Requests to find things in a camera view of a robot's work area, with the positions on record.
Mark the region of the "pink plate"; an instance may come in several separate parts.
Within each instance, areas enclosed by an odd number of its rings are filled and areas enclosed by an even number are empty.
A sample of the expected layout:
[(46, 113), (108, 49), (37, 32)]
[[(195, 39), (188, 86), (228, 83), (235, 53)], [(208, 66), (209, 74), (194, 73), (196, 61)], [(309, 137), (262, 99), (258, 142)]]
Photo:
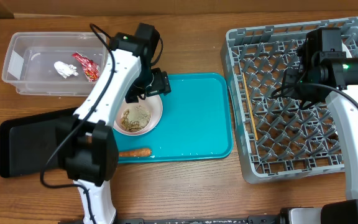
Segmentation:
[[(149, 124), (143, 130), (135, 132), (135, 133), (129, 133), (127, 131), (124, 131), (119, 126), (119, 118), (121, 117), (122, 112), (128, 106), (133, 106), (133, 105), (142, 105), (142, 106), (146, 107), (151, 112), (152, 117), (151, 117)], [(160, 121), (160, 118), (162, 117), (162, 111), (163, 111), (163, 105), (162, 105), (162, 101), (161, 101), (161, 98), (159, 95), (151, 96), (151, 97), (147, 98), (146, 100), (139, 100), (138, 103), (126, 103), (124, 100), (119, 111), (118, 111), (118, 114), (116, 116), (116, 120), (114, 122), (114, 129), (116, 131), (118, 131), (119, 133), (125, 134), (127, 136), (138, 136), (141, 134), (145, 134), (145, 133), (151, 131), (154, 127), (156, 127), (156, 125)]]

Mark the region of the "white tissue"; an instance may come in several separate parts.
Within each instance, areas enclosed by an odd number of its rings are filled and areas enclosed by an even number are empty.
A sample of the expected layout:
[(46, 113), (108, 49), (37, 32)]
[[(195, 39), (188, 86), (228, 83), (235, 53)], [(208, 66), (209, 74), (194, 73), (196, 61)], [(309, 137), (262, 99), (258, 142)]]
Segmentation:
[(79, 73), (76, 70), (76, 67), (71, 64), (64, 63), (62, 61), (57, 61), (54, 63), (54, 68), (64, 79), (70, 76), (78, 76)]

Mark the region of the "black plastic tray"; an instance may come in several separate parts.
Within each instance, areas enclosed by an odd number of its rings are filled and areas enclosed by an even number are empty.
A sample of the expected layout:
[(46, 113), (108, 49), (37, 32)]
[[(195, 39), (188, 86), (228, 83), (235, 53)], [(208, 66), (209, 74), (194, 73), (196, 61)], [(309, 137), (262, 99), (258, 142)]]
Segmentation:
[(40, 172), (57, 147), (57, 122), (70, 117), (74, 111), (67, 108), (2, 122), (0, 176), (10, 178)]

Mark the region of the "clear plastic bin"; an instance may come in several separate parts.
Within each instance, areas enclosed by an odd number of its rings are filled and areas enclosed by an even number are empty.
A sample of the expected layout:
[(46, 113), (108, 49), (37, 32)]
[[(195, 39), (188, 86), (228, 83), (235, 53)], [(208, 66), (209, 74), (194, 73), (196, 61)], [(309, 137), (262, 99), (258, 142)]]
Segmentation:
[[(108, 51), (92, 32), (17, 32), (9, 43), (2, 80), (15, 86), (22, 95), (87, 96), (95, 82), (89, 82), (79, 52), (102, 70)], [(76, 67), (78, 76), (64, 79), (54, 68), (62, 61)]]

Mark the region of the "pink bowl with rice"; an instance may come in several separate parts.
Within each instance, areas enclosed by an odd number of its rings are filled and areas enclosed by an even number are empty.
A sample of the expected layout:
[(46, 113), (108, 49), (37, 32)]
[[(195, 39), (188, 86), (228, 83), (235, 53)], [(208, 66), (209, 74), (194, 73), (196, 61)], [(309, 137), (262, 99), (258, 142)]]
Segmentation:
[(150, 122), (151, 112), (142, 105), (128, 106), (119, 118), (119, 126), (129, 133), (143, 130)]

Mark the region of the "orange carrot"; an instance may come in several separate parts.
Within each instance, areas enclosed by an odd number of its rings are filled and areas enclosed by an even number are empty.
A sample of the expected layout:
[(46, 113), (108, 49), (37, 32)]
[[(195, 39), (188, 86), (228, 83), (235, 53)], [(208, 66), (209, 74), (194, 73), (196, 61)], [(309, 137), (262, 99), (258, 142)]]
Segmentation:
[(120, 157), (149, 157), (152, 155), (152, 150), (149, 148), (140, 148), (130, 151), (122, 151), (119, 153)]

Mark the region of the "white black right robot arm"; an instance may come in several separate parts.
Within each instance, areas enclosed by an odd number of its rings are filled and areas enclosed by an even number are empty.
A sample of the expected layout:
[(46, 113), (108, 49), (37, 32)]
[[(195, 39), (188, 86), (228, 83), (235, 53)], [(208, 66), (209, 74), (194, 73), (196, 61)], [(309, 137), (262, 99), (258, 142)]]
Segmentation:
[(283, 210), (287, 223), (358, 223), (358, 58), (324, 59), (299, 72), (285, 71), (282, 96), (324, 101), (331, 113), (344, 160), (346, 200), (321, 208)]

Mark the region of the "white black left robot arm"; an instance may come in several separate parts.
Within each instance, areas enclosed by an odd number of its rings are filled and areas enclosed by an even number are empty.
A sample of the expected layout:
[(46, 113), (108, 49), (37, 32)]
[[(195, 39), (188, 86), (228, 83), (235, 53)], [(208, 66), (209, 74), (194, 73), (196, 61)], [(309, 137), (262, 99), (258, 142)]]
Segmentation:
[(108, 63), (86, 101), (57, 128), (53, 153), (81, 194), (83, 223), (114, 223), (110, 183), (119, 152), (112, 127), (123, 102), (137, 103), (171, 92), (166, 72), (153, 60), (159, 34), (116, 34)]

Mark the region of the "grey dishwasher rack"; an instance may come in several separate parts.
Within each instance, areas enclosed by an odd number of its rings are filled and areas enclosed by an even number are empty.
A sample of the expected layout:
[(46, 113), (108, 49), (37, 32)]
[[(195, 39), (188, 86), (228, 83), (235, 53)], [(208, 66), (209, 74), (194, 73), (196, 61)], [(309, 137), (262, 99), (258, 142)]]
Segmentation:
[[(271, 98), (288, 68), (298, 68), (308, 32), (340, 28), (342, 42), (358, 57), (358, 17), (244, 27), (227, 31), (221, 50), (231, 95), (235, 135), (243, 178), (251, 184), (342, 172), (336, 127), (327, 107), (307, 110), (291, 98)], [(245, 73), (258, 141), (248, 112)]]

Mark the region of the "red snack wrapper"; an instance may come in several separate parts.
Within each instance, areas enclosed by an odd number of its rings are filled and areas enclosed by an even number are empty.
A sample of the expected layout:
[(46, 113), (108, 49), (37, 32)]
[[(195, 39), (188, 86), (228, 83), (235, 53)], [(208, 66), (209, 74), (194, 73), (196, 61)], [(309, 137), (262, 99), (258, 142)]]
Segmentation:
[(97, 63), (79, 52), (73, 53), (72, 57), (81, 63), (85, 76), (89, 82), (95, 82), (99, 79), (100, 71)]

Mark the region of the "wooden chopstick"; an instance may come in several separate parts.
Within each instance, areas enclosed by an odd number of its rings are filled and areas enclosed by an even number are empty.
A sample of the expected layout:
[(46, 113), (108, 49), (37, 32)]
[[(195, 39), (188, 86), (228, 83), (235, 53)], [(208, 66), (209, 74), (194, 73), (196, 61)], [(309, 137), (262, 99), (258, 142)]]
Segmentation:
[(242, 79), (243, 79), (244, 86), (245, 86), (244, 88), (245, 88), (245, 93), (246, 93), (248, 112), (250, 114), (250, 119), (251, 119), (252, 130), (253, 130), (253, 133), (254, 133), (254, 138), (255, 138), (256, 141), (258, 141), (259, 139), (258, 139), (258, 135), (257, 135), (257, 129), (255, 127), (254, 115), (253, 115), (253, 112), (252, 112), (252, 103), (251, 103), (251, 100), (250, 100), (249, 91), (248, 91), (248, 85), (247, 85), (247, 82), (246, 82), (246, 77), (245, 77), (244, 72), (242, 72)]

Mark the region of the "teal serving tray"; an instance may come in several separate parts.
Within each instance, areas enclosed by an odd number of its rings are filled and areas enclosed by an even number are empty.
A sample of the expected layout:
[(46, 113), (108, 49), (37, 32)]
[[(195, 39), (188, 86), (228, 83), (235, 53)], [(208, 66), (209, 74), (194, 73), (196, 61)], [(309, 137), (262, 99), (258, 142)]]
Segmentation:
[(121, 157), (119, 163), (222, 159), (233, 149), (227, 84), (218, 73), (169, 75), (171, 93), (162, 95), (162, 117), (150, 132), (118, 131), (120, 151), (149, 148), (149, 157)]

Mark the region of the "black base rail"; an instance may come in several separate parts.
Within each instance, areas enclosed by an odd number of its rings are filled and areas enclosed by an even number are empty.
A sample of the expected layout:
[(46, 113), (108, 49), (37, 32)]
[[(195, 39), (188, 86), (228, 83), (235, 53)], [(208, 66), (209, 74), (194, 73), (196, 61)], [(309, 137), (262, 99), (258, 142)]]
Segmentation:
[(246, 218), (191, 218), (145, 220), (143, 218), (118, 219), (118, 224), (283, 224), (280, 215), (251, 215)]

